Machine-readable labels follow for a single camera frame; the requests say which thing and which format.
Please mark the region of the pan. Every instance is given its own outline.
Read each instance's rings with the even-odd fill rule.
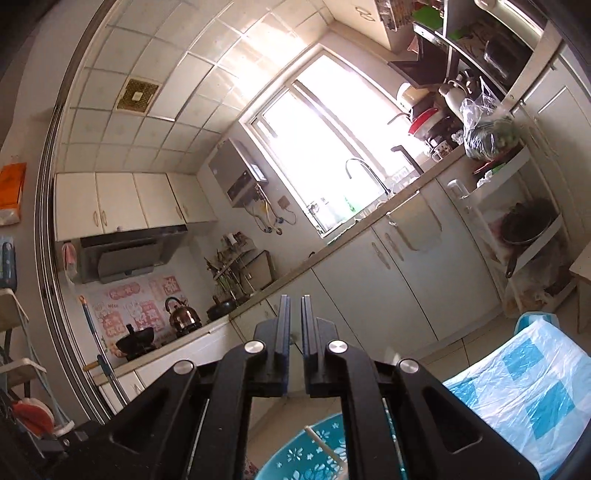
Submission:
[[[506,278],[511,278],[519,256],[552,224],[556,213],[549,200],[535,199],[517,203],[501,223],[501,238],[513,247],[507,263]]]

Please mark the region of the pot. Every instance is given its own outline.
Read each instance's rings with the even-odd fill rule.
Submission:
[[[220,319],[224,315],[236,310],[237,307],[238,303],[234,299],[216,303],[207,311],[207,318],[209,318],[210,322],[213,322],[214,320]]]
[[[518,203],[505,215],[501,223],[501,238],[513,247],[507,263],[506,278],[513,276],[519,256],[544,233],[555,218],[554,206],[546,199]]]
[[[115,346],[121,350],[125,356],[135,356],[136,354],[145,351],[152,347],[154,341],[154,328],[146,327],[141,330],[134,330],[128,323],[125,325],[129,335],[120,338],[115,342]]]

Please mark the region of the faucet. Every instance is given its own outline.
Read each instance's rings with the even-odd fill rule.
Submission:
[[[367,172],[367,174],[372,177],[374,180],[376,180],[380,186],[384,189],[384,192],[386,193],[386,196],[390,195],[392,193],[392,190],[390,190],[386,184],[380,180],[380,178],[378,177],[378,175],[376,174],[376,172],[374,172],[374,170],[372,169],[372,167],[370,167],[369,165],[367,165],[367,163],[365,163],[363,160],[361,160],[360,158],[350,158],[345,162],[345,172],[347,172],[347,175],[349,176],[350,179],[353,179],[353,177],[351,176],[351,174],[349,173],[349,166],[347,165],[351,160],[355,160],[358,161],[359,163],[361,163],[362,167],[365,169],[365,171]]]

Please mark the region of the red lid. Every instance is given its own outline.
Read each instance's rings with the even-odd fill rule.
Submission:
[[[413,124],[408,129],[409,135],[414,135],[419,128],[421,128],[422,124],[429,120],[433,115],[435,115],[439,110],[435,107],[430,108],[429,110],[424,111],[417,117],[417,119],[413,122]]]

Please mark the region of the ceiling vent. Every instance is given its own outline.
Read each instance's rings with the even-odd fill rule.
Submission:
[[[133,113],[146,113],[152,105],[160,86],[159,83],[130,78],[119,96],[116,109]]]

